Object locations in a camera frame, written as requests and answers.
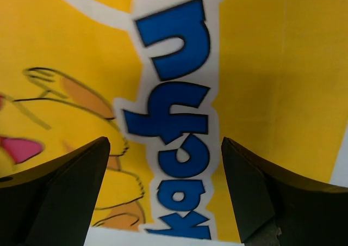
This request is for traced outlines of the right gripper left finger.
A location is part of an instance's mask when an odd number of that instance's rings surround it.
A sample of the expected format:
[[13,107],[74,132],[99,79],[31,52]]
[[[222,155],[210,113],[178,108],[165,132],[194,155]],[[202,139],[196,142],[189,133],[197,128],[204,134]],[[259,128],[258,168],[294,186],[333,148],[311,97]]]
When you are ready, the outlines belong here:
[[83,245],[104,178],[110,142],[1,177],[1,245]]

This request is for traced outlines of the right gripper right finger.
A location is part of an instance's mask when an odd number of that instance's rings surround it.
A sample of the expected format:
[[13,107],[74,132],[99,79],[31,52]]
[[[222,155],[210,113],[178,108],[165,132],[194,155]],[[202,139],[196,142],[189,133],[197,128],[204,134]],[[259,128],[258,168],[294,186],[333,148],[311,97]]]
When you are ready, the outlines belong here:
[[347,188],[296,174],[230,138],[221,152],[244,245],[347,245]]

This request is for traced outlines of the yellow printed cloth napkin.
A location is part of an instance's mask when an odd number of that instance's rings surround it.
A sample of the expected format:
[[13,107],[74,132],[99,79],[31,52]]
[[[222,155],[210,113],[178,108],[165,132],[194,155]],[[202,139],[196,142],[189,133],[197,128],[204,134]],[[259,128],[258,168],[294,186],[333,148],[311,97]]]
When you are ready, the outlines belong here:
[[88,230],[244,245],[224,138],[347,188],[347,0],[1,0],[1,177],[100,137]]

